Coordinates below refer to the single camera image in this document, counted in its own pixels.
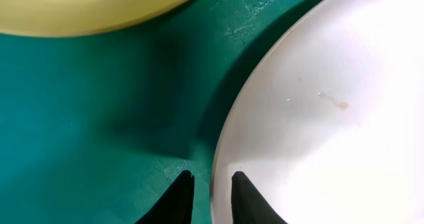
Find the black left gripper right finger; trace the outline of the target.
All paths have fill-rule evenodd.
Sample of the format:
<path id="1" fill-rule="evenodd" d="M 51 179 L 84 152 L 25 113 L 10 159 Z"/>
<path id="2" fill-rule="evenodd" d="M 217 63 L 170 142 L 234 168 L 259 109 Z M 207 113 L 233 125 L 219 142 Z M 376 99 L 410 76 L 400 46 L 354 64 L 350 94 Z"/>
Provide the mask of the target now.
<path id="1" fill-rule="evenodd" d="M 288 224 L 241 171 L 232 176 L 231 210 L 234 224 Z"/>

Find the yellow plate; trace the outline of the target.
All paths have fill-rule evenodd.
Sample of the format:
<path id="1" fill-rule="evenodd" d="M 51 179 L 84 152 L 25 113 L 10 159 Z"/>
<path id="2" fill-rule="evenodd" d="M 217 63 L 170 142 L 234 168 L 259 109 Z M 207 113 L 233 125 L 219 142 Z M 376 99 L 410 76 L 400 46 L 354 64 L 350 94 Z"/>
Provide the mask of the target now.
<path id="1" fill-rule="evenodd" d="M 1 32 L 73 37 L 109 32 L 162 15 L 189 0 L 1 0 Z"/>

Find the pink white plate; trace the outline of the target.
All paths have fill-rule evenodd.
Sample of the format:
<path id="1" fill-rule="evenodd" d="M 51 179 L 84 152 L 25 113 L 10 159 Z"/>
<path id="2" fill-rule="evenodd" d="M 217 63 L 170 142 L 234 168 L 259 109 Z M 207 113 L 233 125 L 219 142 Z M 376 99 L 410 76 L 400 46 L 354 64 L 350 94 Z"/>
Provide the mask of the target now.
<path id="1" fill-rule="evenodd" d="M 221 131 L 211 218 L 244 173 L 288 223 L 423 222 L 423 0 L 322 0 L 267 52 Z"/>

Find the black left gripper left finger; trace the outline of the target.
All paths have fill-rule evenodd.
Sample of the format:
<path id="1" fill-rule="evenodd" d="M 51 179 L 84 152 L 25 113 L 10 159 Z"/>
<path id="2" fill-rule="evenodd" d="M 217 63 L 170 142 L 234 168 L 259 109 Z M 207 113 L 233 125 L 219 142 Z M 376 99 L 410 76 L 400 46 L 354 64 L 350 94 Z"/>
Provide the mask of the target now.
<path id="1" fill-rule="evenodd" d="M 160 199 L 135 224 L 190 224 L 195 177 L 184 170 Z"/>

